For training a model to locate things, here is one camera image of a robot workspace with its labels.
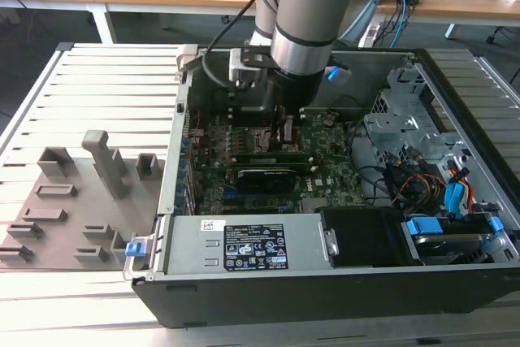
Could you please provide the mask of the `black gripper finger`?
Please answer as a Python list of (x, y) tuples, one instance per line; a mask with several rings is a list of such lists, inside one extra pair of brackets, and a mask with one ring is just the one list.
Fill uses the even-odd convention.
[(272, 139), (276, 147), (291, 145), (295, 142), (295, 115), (286, 110), (284, 106), (278, 105), (274, 110), (272, 124)]

